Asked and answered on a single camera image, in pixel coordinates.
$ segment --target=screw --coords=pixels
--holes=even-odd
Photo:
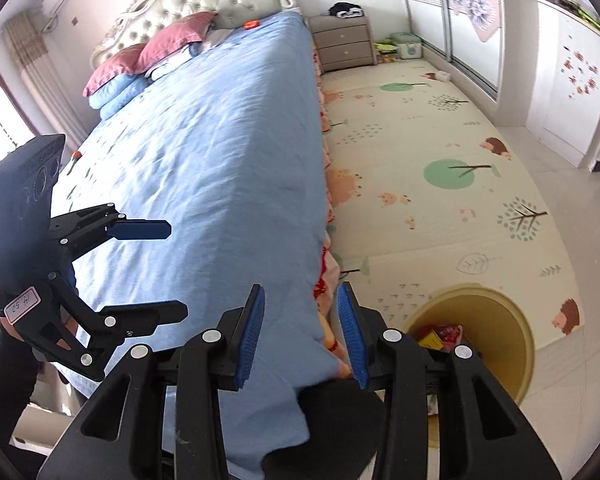
[[[461,359],[468,359],[474,354],[468,346],[464,345],[456,346],[455,352],[456,355]]]
[[[133,359],[142,359],[149,353],[149,349],[144,345],[134,346],[131,349],[131,357]]]
[[[382,334],[382,337],[384,337],[384,340],[388,341],[389,343],[397,343],[398,341],[400,341],[400,339],[402,339],[402,334],[397,330],[390,329],[385,330]]]
[[[203,333],[202,340],[205,343],[215,343],[217,341],[220,341],[221,337],[222,334],[218,332],[218,330],[207,330],[205,333]]]

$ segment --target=storage box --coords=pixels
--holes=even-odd
[[[422,57],[422,40],[410,32],[396,32],[391,35],[398,47],[401,59],[419,59]]]

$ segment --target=camera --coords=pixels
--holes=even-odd
[[[0,161],[0,316],[57,259],[45,241],[64,140],[64,134],[37,136]]]

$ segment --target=light blue pillow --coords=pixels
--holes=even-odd
[[[130,74],[120,74],[115,76],[108,83],[104,83],[93,95],[89,97],[89,106],[94,110],[100,110],[105,104],[120,95],[136,78],[142,77]]]
[[[103,121],[112,118],[122,108],[127,106],[134,97],[139,96],[149,86],[144,76],[134,79],[117,97],[113,98],[100,109],[100,117]]]

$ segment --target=yellow trash bin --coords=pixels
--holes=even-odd
[[[467,283],[432,294],[403,331],[413,334],[429,324],[461,324],[486,367],[518,404],[522,402],[535,351],[531,329],[515,303],[496,290]],[[436,416],[429,417],[429,445],[440,446]]]

